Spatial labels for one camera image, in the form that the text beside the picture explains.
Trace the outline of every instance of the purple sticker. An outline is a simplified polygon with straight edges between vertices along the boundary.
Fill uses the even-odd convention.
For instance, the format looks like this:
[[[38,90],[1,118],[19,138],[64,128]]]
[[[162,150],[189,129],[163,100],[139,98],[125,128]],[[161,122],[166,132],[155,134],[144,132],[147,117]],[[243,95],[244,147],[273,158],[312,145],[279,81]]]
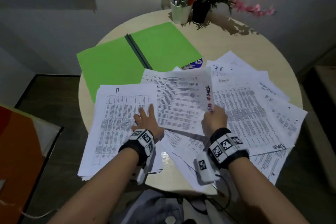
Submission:
[[[196,60],[195,62],[190,63],[189,65],[186,65],[184,67],[181,67],[181,69],[193,69],[193,68],[199,68],[203,64],[203,59]]]

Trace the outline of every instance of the person's right arm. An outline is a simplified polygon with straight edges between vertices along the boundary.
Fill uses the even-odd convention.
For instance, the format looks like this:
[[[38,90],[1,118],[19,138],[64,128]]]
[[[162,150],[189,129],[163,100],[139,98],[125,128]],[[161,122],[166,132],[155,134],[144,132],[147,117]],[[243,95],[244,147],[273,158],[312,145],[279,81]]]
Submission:
[[[202,121],[204,132],[212,135],[219,128],[226,128],[227,115],[215,106]],[[229,172],[245,203],[251,222],[256,223],[308,223],[296,207],[253,165],[242,157],[229,164]]]

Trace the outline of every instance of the forearm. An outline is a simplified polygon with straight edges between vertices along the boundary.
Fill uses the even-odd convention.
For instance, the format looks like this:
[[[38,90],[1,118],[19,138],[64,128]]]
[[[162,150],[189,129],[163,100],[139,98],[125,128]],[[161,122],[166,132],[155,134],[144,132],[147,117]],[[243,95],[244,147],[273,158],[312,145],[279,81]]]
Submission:
[[[271,224],[308,223],[294,205],[250,162],[238,158],[229,172],[251,217]]]
[[[134,172],[139,156],[125,148],[93,176],[48,224],[105,224]]]

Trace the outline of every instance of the white button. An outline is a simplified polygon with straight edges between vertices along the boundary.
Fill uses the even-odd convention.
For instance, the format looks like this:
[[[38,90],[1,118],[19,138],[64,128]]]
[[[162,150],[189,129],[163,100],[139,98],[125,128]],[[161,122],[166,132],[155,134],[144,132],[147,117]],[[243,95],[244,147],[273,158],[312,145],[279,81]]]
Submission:
[[[175,217],[174,216],[168,216],[166,218],[166,224],[174,224],[176,221]]]

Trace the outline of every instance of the person's clothing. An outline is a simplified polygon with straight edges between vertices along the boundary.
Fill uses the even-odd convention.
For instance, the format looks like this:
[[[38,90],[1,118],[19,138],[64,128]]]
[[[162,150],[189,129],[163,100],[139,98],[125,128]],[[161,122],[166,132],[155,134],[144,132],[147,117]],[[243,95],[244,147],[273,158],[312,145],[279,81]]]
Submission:
[[[189,202],[145,190],[122,213],[111,217],[111,224],[233,224],[227,213],[218,212],[208,200]]]

